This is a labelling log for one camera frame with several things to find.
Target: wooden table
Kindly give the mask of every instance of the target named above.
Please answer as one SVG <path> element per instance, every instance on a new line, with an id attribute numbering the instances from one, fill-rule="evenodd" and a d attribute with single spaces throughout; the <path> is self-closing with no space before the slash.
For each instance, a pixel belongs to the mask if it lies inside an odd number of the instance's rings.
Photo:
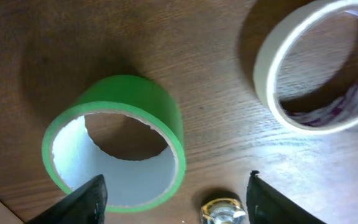
<path id="1" fill-rule="evenodd" d="M 23 220 L 60 200 L 41 160 L 46 127 L 96 80 L 128 73 L 177 100 L 188 169 L 162 206 L 108 214 L 106 223 L 199 223 L 202 195 L 224 187 L 245 200 L 253 169 L 325 222 L 358 223 L 358 126 L 302 136 L 253 91 L 266 35 L 308 2 L 0 0 L 0 199 Z M 355 74 L 358 23 L 340 14 L 299 42 L 278 89 L 286 108 L 312 110 L 343 94 Z"/>

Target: tape roll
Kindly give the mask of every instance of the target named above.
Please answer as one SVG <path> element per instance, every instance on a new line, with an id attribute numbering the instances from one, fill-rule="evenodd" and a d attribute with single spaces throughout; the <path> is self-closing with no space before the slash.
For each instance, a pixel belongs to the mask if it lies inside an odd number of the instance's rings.
<path id="1" fill-rule="evenodd" d="M 338 12 L 358 18 L 358 0 L 319 0 L 287 16 L 268 35 L 254 67 L 256 93 L 285 127 L 303 134 L 330 134 L 358 124 L 358 82 L 329 106 L 310 113 L 285 111 L 277 95 L 277 76 L 294 43 L 317 23 Z"/>
<path id="2" fill-rule="evenodd" d="M 92 141 L 85 115 L 119 113 L 158 132 L 168 147 L 143 161 L 109 156 Z M 117 75 L 95 83 L 47 128 L 42 159 L 52 180 L 67 194 L 103 174 L 109 212 L 139 212 L 170 198 L 185 174 L 183 123 L 178 105 L 144 78 Z"/>

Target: tape roll hole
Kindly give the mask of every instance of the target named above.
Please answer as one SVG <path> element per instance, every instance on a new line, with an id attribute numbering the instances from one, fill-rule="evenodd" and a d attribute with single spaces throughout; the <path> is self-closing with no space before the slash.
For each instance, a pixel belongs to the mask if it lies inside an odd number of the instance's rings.
<path id="1" fill-rule="evenodd" d="M 161 197 L 172 186 L 177 163 L 159 132 L 117 113 L 70 121 L 53 140 L 52 156 L 55 170 L 73 190 L 103 174 L 112 207 L 137 207 Z"/>
<path id="2" fill-rule="evenodd" d="M 320 23 L 293 45 L 277 80 L 283 113 L 311 127 L 358 116 L 358 10 Z"/>

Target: green tape roll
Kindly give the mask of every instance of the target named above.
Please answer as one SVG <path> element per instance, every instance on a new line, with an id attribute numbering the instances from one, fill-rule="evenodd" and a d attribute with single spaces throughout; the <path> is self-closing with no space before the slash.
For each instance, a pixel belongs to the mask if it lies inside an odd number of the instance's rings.
<path id="1" fill-rule="evenodd" d="M 144 161 L 124 161 L 96 146 L 84 116 L 119 113 L 157 131 L 168 147 Z M 96 174 L 104 174 L 109 212 L 139 212 L 163 203 L 185 174 L 183 123 L 178 105 L 160 86 L 132 75 L 95 83 L 46 130 L 42 159 L 52 180 L 67 194 Z"/>

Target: white tape roll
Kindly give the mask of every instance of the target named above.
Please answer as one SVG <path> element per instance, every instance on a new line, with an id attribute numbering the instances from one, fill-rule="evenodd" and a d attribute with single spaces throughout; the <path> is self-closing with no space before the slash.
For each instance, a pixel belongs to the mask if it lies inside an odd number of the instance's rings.
<path id="1" fill-rule="evenodd" d="M 285 111 L 277 96 L 277 76 L 293 44 L 316 23 L 342 11 L 358 18 L 358 0 L 319 0 L 303 6 L 281 21 L 259 50 L 254 68 L 256 93 L 289 129 L 303 134 L 330 134 L 358 124 L 358 82 L 329 106 L 310 113 Z"/>

